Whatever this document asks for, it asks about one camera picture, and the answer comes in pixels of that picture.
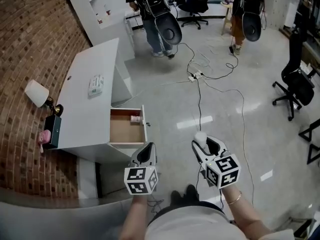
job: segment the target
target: lamp base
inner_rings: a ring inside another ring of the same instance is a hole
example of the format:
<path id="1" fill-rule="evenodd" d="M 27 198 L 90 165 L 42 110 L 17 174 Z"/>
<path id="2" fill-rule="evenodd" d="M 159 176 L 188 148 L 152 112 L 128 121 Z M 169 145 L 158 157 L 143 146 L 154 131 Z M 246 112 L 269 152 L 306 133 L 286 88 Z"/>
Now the lamp base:
<path id="1" fill-rule="evenodd" d="M 63 111 L 64 111 L 64 107 L 61 104 L 56 105 L 54 108 L 54 114 L 57 117 L 60 117 Z"/>

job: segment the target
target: bracelet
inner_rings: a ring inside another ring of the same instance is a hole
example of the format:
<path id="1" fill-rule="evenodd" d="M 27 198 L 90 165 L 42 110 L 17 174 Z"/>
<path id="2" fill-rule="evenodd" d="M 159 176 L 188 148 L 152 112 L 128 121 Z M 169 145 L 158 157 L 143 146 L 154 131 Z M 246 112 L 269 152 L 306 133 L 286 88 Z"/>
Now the bracelet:
<path id="1" fill-rule="evenodd" d="M 239 199 L 241 198 L 242 196 L 242 192 L 240 191 L 240 195 L 238 196 L 238 198 L 236 200 L 234 200 L 233 202 L 227 202 L 227 204 L 230 206 L 230 205 L 233 205 L 235 202 L 238 202 Z"/>

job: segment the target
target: desk leg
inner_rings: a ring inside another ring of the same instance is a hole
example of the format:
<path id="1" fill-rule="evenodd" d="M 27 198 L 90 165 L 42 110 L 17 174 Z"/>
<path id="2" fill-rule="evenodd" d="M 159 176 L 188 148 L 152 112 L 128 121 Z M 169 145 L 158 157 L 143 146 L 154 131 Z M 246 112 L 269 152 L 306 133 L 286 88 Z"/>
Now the desk leg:
<path id="1" fill-rule="evenodd" d="M 310 142 L 312 140 L 312 131 L 320 126 L 320 119 L 310 124 L 309 128 L 300 132 L 299 136 L 306 140 L 307 142 Z"/>
<path id="2" fill-rule="evenodd" d="M 320 151 L 320 147 L 318 147 L 318 146 L 316 146 L 316 145 L 314 145 L 312 143 L 310 144 L 309 153 L 308 153 L 308 161 L 306 162 L 307 165 L 311 164 L 312 162 L 314 162 L 315 160 L 320 158 L 320 153 L 311 158 L 313 150 Z"/>
<path id="3" fill-rule="evenodd" d="M 224 18 L 224 23 L 223 23 L 223 27 L 222 27 L 222 31 L 221 31 L 221 36 L 224 35 L 225 33 L 225 27 L 226 27 L 226 24 L 228 22 L 228 13 L 229 13 L 229 8 L 226 9 L 226 14 L 225 14 L 225 18 Z"/>

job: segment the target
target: shoe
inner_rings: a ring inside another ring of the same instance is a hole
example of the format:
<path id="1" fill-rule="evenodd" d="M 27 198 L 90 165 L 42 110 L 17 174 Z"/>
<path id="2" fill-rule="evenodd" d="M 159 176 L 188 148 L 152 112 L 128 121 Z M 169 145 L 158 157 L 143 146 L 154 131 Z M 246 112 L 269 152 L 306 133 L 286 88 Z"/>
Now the shoe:
<path id="1" fill-rule="evenodd" d="M 185 190 L 185 194 L 183 196 L 189 202 L 197 202 L 199 201 L 199 195 L 194 185 L 188 185 Z"/>
<path id="2" fill-rule="evenodd" d="M 152 55 L 153 55 L 154 57 L 159 57 L 159 58 L 161 58 L 161 57 L 164 56 L 164 53 L 163 53 L 162 51 L 160 51 L 160 52 L 152 52 Z"/>
<path id="3" fill-rule="evenodd" d="M 241 47 L 239 49 L 236 48 L 236 45 L 233 44 L 232 45 L 232 49 L 233 49 L 233 52 L 236 54 L 236 55 L 240 55 L 240 51 L 241 51 Z"/>
<path id="4" fill-rule="evenodd" d="M 180 205 L 182 202 L 182 197 L 178 191 L 174 190 L 171 192 L 170 200 L 171 205 Z"/>
<path id="5" fill-rule="evenodd" d="M 166 51 L 165 51 L 165 54 L 166 54 L 167 56 L 171 55 L 171 54 L 172 54 L 172 50 L 166 50 Z"/>

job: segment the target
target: black office chair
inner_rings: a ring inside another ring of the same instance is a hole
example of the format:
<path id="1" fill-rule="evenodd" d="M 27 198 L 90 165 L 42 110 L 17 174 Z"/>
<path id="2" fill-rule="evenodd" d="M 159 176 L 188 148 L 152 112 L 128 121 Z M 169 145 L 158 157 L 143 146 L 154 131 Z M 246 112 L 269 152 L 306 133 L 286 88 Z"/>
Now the black office chair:
<path id="1" fill-rule="evenodd" d="M 208 0 L 188 0 L 186 3 L 179 5 L 179 8 L 185 12 L 189 12 L 190 16 L 192 16 L 192 18 L 185 21 L 181 27 L 184 27 L 187 23 L 194 22 L 198 26 L 198 30 L 200 30 L 201 26 L 199 22 L 205 22 L 206 25 L 209 24 L 209 22 L 202 19 L 202 16 L 199 14 L 203 14 L 209 9 Z"/>
<path id="2" fill-rule="evenodd" d="M 289 121 L 295 117 L 294 103 L 297 104 L 297 109 L 300 110 L 302 106 L 299 101 L 306 106 L 311 102 L 315 94 L 313 90 L 315 86 L 310 80 L 314 73 L 307 75 L 300 69 L 302 47 L 305 39 L 303 31 L 299 28 L 295 29 L 291 34 L 289 41 L 290 60 L 281 72 L 282 80 L 287 84 L 288 88 L 284 88 L 277 81 L 272 84 L 272 87 L 277 85 L 285 93 L 285 96 L 276 98 L 272 105 L 277 105 L 278 101 L 289 100 L 291 110 L 291 116 L 288 117 Z"/>

